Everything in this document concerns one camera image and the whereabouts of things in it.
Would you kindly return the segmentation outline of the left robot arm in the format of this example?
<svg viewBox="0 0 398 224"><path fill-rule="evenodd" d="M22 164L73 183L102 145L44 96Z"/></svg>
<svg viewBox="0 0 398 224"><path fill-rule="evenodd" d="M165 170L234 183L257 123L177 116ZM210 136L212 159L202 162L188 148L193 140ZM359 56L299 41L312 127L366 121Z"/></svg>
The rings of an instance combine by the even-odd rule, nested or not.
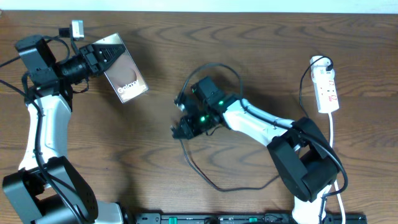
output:
<svg viewBox="0 0 398 224"><path fill-rule="evenodd" d="M27 67L20 94L30 114L26 152L2 189L23 223L130 223L117 203L100 202L67 157L73 86L105 72L125 52L110 37L77 48L57 61L50 37L32 35L16 43Z"/></svg>

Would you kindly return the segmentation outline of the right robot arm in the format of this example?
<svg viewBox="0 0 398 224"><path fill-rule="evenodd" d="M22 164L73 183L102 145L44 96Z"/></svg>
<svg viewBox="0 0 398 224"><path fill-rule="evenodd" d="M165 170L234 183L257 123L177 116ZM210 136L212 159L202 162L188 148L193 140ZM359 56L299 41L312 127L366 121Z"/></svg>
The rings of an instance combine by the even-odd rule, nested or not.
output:
<svg viewBox="0 0 398 224"><path fill-rule="evenodd" d="M226 94L210 77L182 90L174 103L186 114L172 128L180 141L206 134L217 125L248 135L267 148L279 177L295 197L297 223L323 223L330 188L342 164L318 126L309 118L282 119L262 111L241 93Z"/></svg>

